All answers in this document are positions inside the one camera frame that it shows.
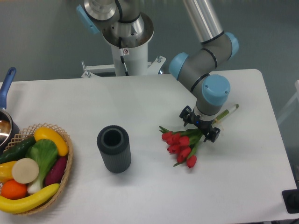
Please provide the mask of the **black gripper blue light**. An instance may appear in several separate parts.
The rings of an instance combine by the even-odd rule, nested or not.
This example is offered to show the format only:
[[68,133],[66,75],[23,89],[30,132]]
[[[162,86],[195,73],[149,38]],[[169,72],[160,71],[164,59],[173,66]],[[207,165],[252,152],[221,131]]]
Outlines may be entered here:
[[181,111],[179,117],[183,120],[184,127],[187,124],[194,124],[205,136],[204,142],[215,142],[218,139],[221,130],[217,127],[212,127],[213,120],[204,121],[200,119],[200,116],[196,115],[190,106],[187,105]]

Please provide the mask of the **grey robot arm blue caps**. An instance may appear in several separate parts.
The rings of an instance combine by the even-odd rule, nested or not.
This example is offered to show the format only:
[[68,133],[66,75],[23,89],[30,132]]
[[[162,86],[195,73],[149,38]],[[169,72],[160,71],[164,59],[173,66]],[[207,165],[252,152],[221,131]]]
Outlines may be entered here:
[[[201,49],[194,55],[180,53],[169,72],[196,98],[193,108],[180,114],[185,124],[195,125],[206,140],[217,140],[213,127],[216,114],[230,93],[229,81],[213,71],[239,49],[237,38],[223,31],[208,0],[185,0],[184,6],[197,34]],[[151,19],[140,11],[137,0],[86,0],[76,8],[83,25],[93,34],[102,33],[111,46],[117,76],[147,75],[148,42],[154,34]]]

